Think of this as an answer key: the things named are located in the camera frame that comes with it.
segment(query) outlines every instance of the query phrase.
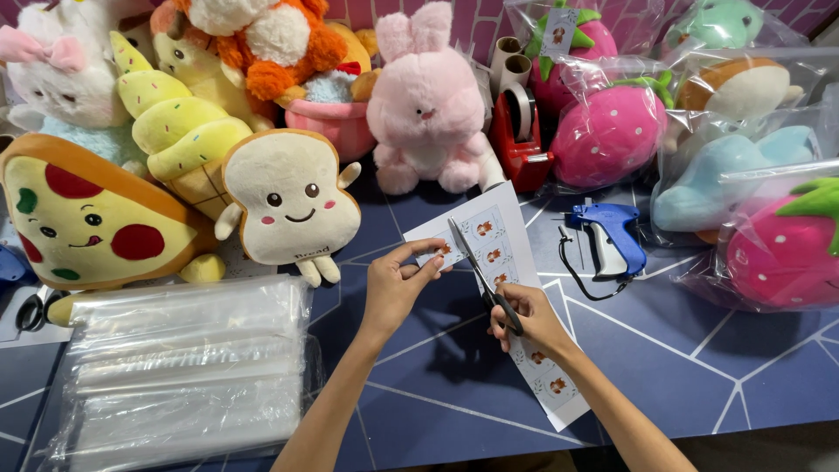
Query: clear plastic bag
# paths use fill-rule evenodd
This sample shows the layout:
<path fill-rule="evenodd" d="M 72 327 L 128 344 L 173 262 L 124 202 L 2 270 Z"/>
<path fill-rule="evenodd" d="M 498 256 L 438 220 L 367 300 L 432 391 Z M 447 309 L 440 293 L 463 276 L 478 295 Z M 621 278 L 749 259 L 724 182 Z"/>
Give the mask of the clear plastic bag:
<path fill-rule="evenodd" d="M 544 191 L 572 195 L 633 181 L 656 156 L 667 127 L 672 74 L 640 56 L 555 57 L 576 100 L 550 144 L 554 176 Z"/>
<path fill-rule="evenodd" d="M 310 307 L 309 285 L 288 275 L 83 296 L 56 377 L 60 429 L 39 471 L 273 452 L 324 383 Z"/>
<path fill-rule="evenodd" d="M 723 174 L 723 195 L 735 207 L 732 218 L 720 229 L 717 248 L 671 280 L 737 310 L 835 309 L 838 176 L 835 159 Z"/>
<path fill-rule="evenodd" d="M 642 233 L 664 246 L 715 243 L 742 199 L 723 197 L 720 174 L 831 159 L 839 151 L 839 84 L 822 102 L 734 122 L 716 113 L 671 112 L 690 134 L 673 154 L 659 152 L 660 180 Z M 749 187 L 741 187 L 747 197 Z"/>
<path fill-rule="evenodd" d="M 581 14 L 583 20 L 577 22 L 577 30 L 590 42 L 575 43 L 569 50 L 570 56 L 579 59 L 647 55 L 664 22 L 664 0 L 635 2 L 631 11 L 624 11 L 626 2 L 619 0 L 504 0 L 516 38 L 527 45 L 524 55 L 533 61 L 528 88 L 543 121 L 555 121 L 573 101 L 562 82 L 562 64 L 555 65 L 550 57 L 539 57 L 548 12 L 563 5 L 590 11 Z"/>
<path fill-rule="evenodd" d="M 822 77 L 839 66 L 839 47 L 687 50 L 668 61 L 680 72 L 671 89 L 675 109 L 740 121 L 807 103 Z M 684 132 L 677 121 L 670 124 L 668 152 Z"/>
<path fill-rule="evenodd" d="M 661 55 L 685 41 L 709 50 L 806 47 L 807 38 L 748 0 L 698 0 L 671 24 Z"/>

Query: red tape dispenser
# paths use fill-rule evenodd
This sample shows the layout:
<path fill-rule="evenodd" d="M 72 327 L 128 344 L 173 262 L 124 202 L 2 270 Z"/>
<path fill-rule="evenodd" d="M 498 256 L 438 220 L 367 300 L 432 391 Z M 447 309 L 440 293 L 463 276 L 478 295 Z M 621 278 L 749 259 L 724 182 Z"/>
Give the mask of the red tape dispenser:
<path fill-rule="evenodd" d="M 489 142 L 516 191 L 535 191 L 542 187 L 554 163 L 554 154 L 542 152 L 539 112 L 529 89 L 517 82 L 501 87 L 489 128 Z"/>

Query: cardboard tube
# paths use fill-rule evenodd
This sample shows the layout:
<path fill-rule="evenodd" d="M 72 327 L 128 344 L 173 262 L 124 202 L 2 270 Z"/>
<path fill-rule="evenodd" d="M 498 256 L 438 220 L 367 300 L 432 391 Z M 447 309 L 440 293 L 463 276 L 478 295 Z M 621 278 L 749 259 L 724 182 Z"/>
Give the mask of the cardboard tube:
<path fill-rule="evenodd" d="M 504 86 L 511 82 L 517 82 L 522 87 L 526 87 L 531 67 L 533 67 L 533 64 L 527 57 L 521 54 L 509 56 L 504 61 L 504 68 L 501 70 L 501 81 L 498 83 L 499 89 L 503 89 Z"/>
<path fill-rule="evenodd" d="M 504 36 L 498 38 L 498 41 L 495 42 L 495 50 L 492 52 L 492 62 L 490 63 L 492 74 L 489 77 L 489 89 L 492 92 L 493 102 L 498 98 L 498 88 L 501 84 L 504 62 L 509 56 L 519 54 L 522 50 L 524 50 L 524 47 L 513 36 Z"/>

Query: pink bow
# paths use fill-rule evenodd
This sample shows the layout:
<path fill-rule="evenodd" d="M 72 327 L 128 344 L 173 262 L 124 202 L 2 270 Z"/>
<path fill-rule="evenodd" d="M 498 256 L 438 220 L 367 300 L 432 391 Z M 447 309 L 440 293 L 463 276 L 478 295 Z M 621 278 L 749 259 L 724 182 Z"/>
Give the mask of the pink bow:
<path fill-rule="evenodd" d="M 0 28 L 0 60 L 6 62 L 45 62 L 68 74 L 85 68 L 85 52 L 73 36 L 60 36 L 51 46 L 44 47 L 32 36 L 12 28 Z"/>

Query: pepperoni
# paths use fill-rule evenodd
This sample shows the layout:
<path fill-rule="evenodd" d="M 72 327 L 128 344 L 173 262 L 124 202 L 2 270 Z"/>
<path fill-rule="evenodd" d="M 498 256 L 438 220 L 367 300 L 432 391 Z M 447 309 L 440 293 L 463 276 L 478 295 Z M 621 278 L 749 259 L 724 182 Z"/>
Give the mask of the pepperoni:
<path fill-rule="evenodd" d="M 38 248 L 32 244 L 32 241 L 26 239 L 21 233 L 18 233 L 18 236 L 20 236 L 20 242 L 23 243 L 23 250 L 26 251 L 26 257 L 29 258 L 29 261 L 34 262 L 35 264 L 44 262 L 44 256 L 42 256 Z"/>
<path fill-rule="evenodd" d="M 90 198 L 102 192 L 102 187 L 52 164 L 47 165 L 44 176 L 50 189 L 64 198 Z"/>
<path fill-rule="evenodd" d="M 160 255 L 165 247 L 163 234 L 144 224 L 129 224 L 117 231 L 111 241 L 113 253 L 127 260 L 144 260 Z"/>

